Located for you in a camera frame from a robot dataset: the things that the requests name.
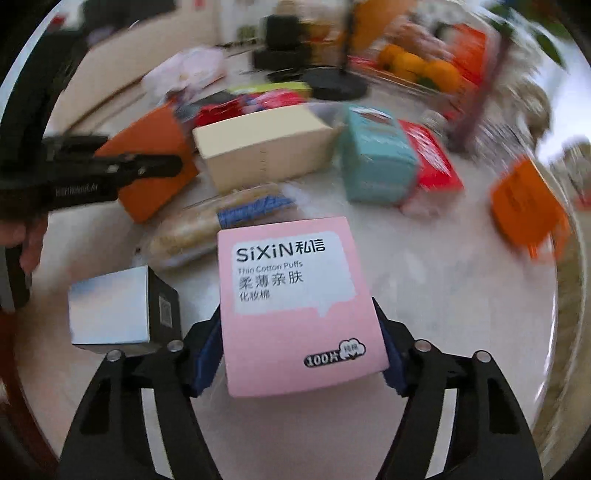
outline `screw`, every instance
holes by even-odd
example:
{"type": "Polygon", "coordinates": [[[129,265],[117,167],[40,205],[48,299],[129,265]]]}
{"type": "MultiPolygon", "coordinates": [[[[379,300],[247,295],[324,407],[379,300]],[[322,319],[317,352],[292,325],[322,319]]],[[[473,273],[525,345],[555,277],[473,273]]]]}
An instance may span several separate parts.
{"type": "Polygon", "coordinates": [[[484,350],[479,350],[476,352],[476,358],[480,360],[483,364],[487,364],[492,360],[492,357],[489,352],[485,352],[484,350]]]}
{"type": "Polygon", "coordinates": [[[109,362],[116,362],[121,358],[121,356],[121,350],[111,350],[109,353],[107,353],[107,360],[109,362]]]}
{"type": "Polygon", "coordinates": [[[417,340],[416,342],[414,342],[414,347],[419,352],[428,352],[431,350],[431,344],[426,340],[417,340]]]}
{"type": "Polygon", "coordinates": [[[180,352],[184,348],[184,343],[182,340],[171,340],[166,348],[172,353],[180,352]]]}

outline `teal box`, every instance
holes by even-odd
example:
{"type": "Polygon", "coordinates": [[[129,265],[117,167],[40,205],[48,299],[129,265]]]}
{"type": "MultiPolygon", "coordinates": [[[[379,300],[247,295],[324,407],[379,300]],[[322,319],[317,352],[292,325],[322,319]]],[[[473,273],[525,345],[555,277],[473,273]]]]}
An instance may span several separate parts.
{"type": "Polygon", "coordinates": [[[401,203],[417,182],[419,160],[398,120],[386,110],[346,111],[341,166],[347,199],[401,203]]]}

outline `plastic bag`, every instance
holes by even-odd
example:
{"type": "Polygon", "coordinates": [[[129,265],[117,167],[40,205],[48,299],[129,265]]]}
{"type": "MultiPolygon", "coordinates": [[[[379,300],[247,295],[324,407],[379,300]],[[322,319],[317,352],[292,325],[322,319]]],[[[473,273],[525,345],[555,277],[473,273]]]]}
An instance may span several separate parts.
{"type": "Polygon", "coordinates": [[[169,92],[181,92],[180,100],[187,103],[225,74],[220,48],[196,47],[173,55],[147,73],[142,79],[142,87],[159,102],[169,92]]]}
{"type": "Polygon", "coordinates": [[[164,219],[142,242],[136,261],[156,270],[179,267],[214,251],[222,229],[299,219],[294,210],[304,198],[292,185],[270,183],[191,205],[164,219]]]}
{"type": "Polygon", "coordinates": [[[279,108],[281,106],[299,105],[305,103],[306,99],[291,90],[278,89],[263,93],[255,98],[254,101],[265,110],[269,110],[270,108],[279,108]]]}

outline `red package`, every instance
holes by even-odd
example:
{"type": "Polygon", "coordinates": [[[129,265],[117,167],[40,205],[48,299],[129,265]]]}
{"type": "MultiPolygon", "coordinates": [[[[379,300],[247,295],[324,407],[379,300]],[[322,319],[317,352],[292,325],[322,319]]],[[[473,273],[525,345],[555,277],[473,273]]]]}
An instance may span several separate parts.
{"type": "Polygon", "coordinates": [[[464,185],[426,127],[404,120],[399,122],[421,163],[417,185],[400,210],[412,216],[440,215],[462,194],[464,185]]]}
{"type": "Polygon", "coordinates": [[[204,105],[195,117],[194,126],[203,127],[242,114],[242,100],[240,98],[230,100],[221,105],[204,105]]]}
{"type": "Polygon", "coordinates": [[[256,97],[255,102],[265,110],[269,110],[280,106],[299,105],[305,103],[306,100],[291,90],[281,88],[259,95],[256,97]]]}

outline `cardboard box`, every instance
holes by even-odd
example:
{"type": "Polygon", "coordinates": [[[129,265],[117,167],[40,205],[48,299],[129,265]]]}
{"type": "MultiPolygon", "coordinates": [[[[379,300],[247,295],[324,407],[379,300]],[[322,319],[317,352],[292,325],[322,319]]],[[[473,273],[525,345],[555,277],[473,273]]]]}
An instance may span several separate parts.
{"type": "Polygon", "coordinates": [[[346,218],[233,228],[217,237],[230,395],[311,390],[388,368],[346,218]]]}
{"type": "Polygon", "coordinates": [[[73,284],[69,313],[72,344],[96,353],[143,355],[181,339],[178,293],[145,266],[73,284]]]}
{"type": "Polygon", "coordinates": [[[397,204],[416,184],[418,157],[388,111],[349,107],[341,162],[348,200],[397,204]]]}
{"type": "Polygon", "coordinates": [[[332,159],[338,131],[306,105],[250,113],[193,130],[219,193],[304,175],[332,159]]]}

